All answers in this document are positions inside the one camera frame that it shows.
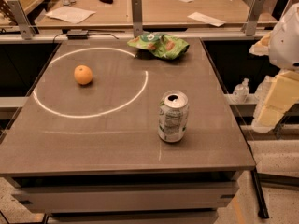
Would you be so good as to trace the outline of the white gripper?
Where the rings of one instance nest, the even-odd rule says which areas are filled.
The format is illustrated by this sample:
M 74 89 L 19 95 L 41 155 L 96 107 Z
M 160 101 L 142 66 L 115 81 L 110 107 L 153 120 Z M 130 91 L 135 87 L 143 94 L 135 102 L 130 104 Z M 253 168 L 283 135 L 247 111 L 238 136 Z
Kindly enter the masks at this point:
M 255 132 L 267 133 L 274 129 L 287 111 L 299 101 L 299 3 L 280 18 L 271 33 L 252 45 L 249 53 L 268 56 L 281 70 L 273 77 L 266 97 L 255 107 L 251 127 Z

